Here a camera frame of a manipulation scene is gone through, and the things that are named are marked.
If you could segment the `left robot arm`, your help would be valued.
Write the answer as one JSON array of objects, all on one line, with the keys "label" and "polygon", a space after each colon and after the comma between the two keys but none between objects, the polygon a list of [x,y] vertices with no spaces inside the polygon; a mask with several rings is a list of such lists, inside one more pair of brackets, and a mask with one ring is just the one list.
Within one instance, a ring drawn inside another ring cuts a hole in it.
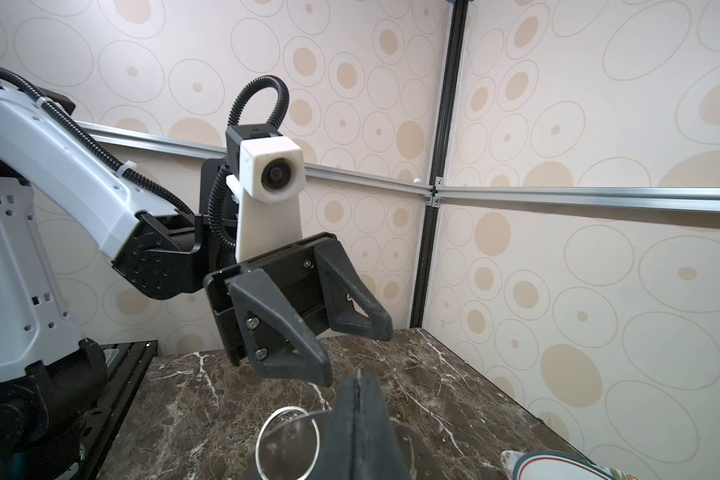
[{"label": "left robot arm", "polygon": [[334,234],[305,237],[302,149],[279,129],[290,103],[273,75],[250,81],[227,151],[203,168],[195,213],[115,157],[73,103],[0,67],[0,478],[66,479],[82,468],[84,419],[109,370],[72,319],[35,216],[42,193],[78,222],[142,295],[204,291],[233,362],[263,378],[328,386],[325,331],[388,341],[392,319]]}]

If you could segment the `metal key organizer plate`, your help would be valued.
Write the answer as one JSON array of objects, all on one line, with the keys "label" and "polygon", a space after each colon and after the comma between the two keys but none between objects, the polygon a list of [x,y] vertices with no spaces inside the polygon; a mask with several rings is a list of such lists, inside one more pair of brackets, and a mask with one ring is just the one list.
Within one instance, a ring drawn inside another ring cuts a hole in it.
[{"label": "metal key organizer plate", "polygon": [[[315,464],[319,448],[328,443],[328,420],[332,411],[308,412],[283,407],[272,414],[259,432],[243,479],[301,479]],[[394,428],[402,461],[412,479],[443,479],[445,474],[413,427],[395,418]]]}]

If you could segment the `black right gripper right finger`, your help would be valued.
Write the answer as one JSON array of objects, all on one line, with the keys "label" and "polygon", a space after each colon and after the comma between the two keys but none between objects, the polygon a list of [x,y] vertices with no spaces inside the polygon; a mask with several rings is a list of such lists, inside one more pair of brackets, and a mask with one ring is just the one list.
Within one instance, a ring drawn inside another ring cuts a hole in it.
[{"label": "black right gripper right finger", "polygon": [[409,479],[378,378],[359,378],[357,389],[357,478]]}]

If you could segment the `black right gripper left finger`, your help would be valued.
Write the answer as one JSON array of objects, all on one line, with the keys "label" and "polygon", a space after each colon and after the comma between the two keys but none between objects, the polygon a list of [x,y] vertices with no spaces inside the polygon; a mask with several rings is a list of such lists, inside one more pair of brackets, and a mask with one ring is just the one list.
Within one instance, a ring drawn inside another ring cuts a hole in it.
[{"label": "black right gripper left finger", "polygon": [[344,380],[338,388],[326,423],[312,479],[353,479],[355,427],[359,407],[359,380]]}]

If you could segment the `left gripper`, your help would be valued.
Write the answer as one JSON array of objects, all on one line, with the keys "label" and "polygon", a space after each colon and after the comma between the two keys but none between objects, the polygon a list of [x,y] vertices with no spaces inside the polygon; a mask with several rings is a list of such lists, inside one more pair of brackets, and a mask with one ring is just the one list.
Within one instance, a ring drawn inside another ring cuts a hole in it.
[{"label": "left gripper", "polygon": [[215,169],[206,211],[195,215],[121,164],[118,177],[167,201],[169,212],[136,210],[114,269],[156,300],[204,290],[233,363],[247,357],[261,378],[330,386],[332,366],[318,334],[329,326],[390,341],[390,314],[338,240],[302,238],[301,159],[223,159]]}]

